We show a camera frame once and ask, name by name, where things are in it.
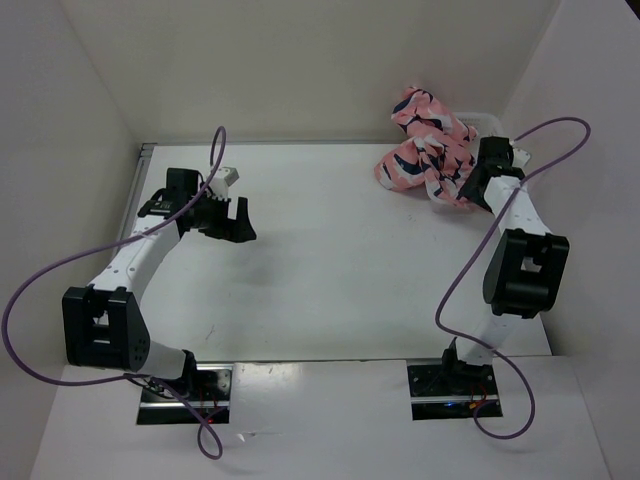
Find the pink shark print shorts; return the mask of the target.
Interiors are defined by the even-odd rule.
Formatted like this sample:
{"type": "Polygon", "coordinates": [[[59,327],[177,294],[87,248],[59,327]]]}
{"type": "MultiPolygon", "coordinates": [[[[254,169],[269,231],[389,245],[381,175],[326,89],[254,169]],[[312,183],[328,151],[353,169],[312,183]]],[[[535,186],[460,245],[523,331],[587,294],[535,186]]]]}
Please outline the pink shark print shorts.
{"type": "Polygon", "coordinates": [[[395,192],[423,187],[433,202],[469,207],[470,201],[461,189],[476,166],[470,146],[478,138],[477,129],[418,87],[403,92],[391,120],[406,140],[375,165],[373,172],[379,184],[395,192]]]}

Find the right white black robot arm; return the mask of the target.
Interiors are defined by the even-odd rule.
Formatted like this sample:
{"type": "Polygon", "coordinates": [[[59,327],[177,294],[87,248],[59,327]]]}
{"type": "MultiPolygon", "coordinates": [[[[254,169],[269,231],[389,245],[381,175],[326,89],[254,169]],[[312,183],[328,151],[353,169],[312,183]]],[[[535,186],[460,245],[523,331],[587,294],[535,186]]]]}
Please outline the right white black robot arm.
{"type": "Polygon", "coordinates": [[[569,242],[544,224],[521,184],[528,158],[504,137],[484,137],[477,164],[460,190],[465,199],[494,215],[500,240],[482,284],[490,310],[473,333],[482,343],[473,343],[459,356],[452,342],[438,370],[440,385],[454,395],[482,384],[490,374],[494,349],[527,320],[550,310],[557,298],[569,242]]]}

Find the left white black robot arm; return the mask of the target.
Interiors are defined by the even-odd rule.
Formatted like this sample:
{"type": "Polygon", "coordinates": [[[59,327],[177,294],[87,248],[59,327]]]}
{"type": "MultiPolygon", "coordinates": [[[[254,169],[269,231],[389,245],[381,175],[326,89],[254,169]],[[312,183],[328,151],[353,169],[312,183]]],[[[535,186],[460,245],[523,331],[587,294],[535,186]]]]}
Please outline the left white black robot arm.
{"type": "Polygon", "coordinates": [[[152,340],[139,302],[167,254],[187,232],[232,243],[254,241],[257,234],[248,200],[237,200],[229,217],[229,189],[236,169],[224,167],[211,181],[191,169],[170,168],[166,184],[139,210],[134,242],[119,248],[107,267],[85,287],[71,287],[62,298],[67,360],[74,366],[120,370],[153,378],[185,400],[200,385],[195,356],[152,340]]]}

